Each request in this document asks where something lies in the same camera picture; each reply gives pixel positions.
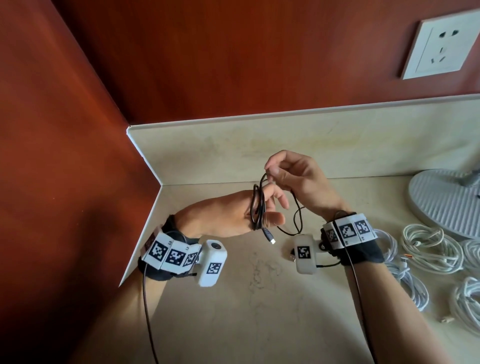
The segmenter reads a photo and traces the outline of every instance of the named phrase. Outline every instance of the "person's left hand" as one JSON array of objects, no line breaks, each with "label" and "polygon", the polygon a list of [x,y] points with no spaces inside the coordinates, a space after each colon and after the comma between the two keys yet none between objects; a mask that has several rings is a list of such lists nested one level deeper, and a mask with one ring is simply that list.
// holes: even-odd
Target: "person's left hand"
[{"label": "person's left hand", "polygon": [[[263,226],[283,225],[285,216],[275,210],[276,198],[283,208],[288,200],[280,187],[269,183],[263,188],[266,203]],[[222,197],[210,198],[190,205],[175,214],[177,229],[189,238],[213,235],[221,238],[242,235],[252,230],[250,204],[252,190],[239,191]]]}]

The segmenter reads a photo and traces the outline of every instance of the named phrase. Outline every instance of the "gray ribbed base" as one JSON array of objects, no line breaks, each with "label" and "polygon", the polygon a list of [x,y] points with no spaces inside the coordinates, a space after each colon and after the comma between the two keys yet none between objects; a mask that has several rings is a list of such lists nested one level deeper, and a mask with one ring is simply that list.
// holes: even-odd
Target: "gray ribbed base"
[{"label": "gray ribbed base", "polygon": [[439,226],[454,239],[480,239],[480,185],[464,187],[457,170],[425,170],[408,185],[407,202],[428,226]]}]

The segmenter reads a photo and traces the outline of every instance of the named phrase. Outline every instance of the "person's right hand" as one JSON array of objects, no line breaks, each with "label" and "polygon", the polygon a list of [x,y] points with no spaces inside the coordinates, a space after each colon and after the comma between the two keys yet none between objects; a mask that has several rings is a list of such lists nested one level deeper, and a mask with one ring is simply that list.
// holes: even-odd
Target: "person's right hand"
[{"label": "person's right hand", "polygon": [[332,221],[338,211],[351,211],[312,157],[281,150],[268,159],[265,170],[270,182],[294,192],[302,205],[326,221]]}]

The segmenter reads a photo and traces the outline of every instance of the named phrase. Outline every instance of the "wall socket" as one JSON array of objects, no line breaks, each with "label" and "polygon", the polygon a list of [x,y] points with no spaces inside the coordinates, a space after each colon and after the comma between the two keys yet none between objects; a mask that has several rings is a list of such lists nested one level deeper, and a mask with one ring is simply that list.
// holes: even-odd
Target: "wall socket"
[{"label": "wall socket", "polygon": [[480,9],[422,20],[402,79],[458,71],[480,33]]}]

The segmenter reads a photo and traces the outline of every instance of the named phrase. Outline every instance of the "bundled white cable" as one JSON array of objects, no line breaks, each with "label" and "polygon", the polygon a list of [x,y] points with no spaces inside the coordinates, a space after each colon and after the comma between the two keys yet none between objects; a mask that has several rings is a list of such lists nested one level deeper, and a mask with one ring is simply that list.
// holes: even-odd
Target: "bundled white cable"
[{"label": "bundled white cable", "polygon": [[480,296],[480,281],[473,277],[465,278],[452,292],[450,312],[470,332],[480,336],[480,303],[472,297],[475,295]]},{"label": "bundled white cable", "polygon": [[480,240],[465,240],[462,246],[465,254],[463,266],[473,276],[480,278]]},{"label": "bundled white cable", "polygon": [[[441,228],[410,224],[403,229],[402,246],[412,255],[411,262],[418,268],[436,274],[452,274],[463,268],[464,254],[461,245],[445,235]],[[437,247],[438,254],[428,253]]]},{"label": "bundled white cable", "polygon": [[395,238],[383,230],[375,229],[375,233],[377,234],[379,240],[389,243],[389,248],[387,252],[384,253],[385,264],[388,270],[390,273],[392,273],[396,280],[403,282],[408,287],[412,301],[420,311],[423,311],[430,300],[427,287],[425,287],[420,279],[410,273],[410,268],[407,264],[407,258],[400,258],[400,266],[393,263],[393,260],[398,253],[398,244]]}]

